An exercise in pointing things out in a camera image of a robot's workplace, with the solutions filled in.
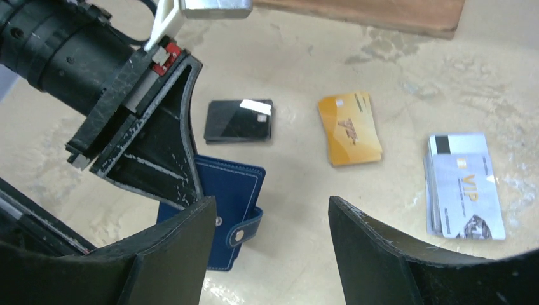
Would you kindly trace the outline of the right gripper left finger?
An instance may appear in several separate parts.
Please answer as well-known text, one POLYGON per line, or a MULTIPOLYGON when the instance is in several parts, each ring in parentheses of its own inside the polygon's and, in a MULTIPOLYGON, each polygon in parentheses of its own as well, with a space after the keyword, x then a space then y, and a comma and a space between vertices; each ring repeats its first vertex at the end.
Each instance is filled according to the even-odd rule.
POLYGON ((87 255, 1 244, 2 304, 198 304, 216 217, 205 197, 174 217, 87 255))

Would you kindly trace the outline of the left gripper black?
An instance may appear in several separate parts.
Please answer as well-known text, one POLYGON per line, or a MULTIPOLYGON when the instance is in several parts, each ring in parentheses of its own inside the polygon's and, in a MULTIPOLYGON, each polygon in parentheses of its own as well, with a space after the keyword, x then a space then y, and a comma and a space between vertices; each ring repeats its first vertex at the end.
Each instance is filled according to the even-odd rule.
POLYGON ((1 63, 81 113, 69 162, 184 209, 203 197, 191 97, 202 63, 164 37, 135 49, 84 1, 2 1, 1 63))

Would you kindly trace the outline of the black credit card stack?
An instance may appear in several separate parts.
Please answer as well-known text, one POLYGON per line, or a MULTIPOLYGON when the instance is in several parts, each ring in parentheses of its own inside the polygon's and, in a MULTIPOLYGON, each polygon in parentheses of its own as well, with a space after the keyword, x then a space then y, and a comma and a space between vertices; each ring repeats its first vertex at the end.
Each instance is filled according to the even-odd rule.
POLYGON ((206 143, 264 142, 271 138, 270 99, 213 100, 208 105, 206 143))

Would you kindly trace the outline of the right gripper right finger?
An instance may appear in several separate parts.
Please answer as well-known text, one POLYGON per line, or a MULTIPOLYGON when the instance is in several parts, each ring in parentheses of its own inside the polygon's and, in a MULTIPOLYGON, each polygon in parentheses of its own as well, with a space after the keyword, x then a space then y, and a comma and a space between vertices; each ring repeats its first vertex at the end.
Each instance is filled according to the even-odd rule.
POLYGON ((329 198, 329 227, 347 304, 537 304, 538 251, 490 260, 410 236, 329 198))

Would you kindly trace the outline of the blue leather card holder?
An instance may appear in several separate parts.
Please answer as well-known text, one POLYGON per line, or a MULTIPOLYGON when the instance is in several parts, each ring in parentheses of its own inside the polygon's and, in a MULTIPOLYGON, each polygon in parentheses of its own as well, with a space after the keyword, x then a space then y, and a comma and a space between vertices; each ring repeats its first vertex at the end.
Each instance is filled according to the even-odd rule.
POLYGON ((258 230, 263 210, 257 207, 266 175, 264 168, 196 155, 196 169, 205 195, 216 200, 217 217, 207 269, 229 271, 244 242, 258 230))

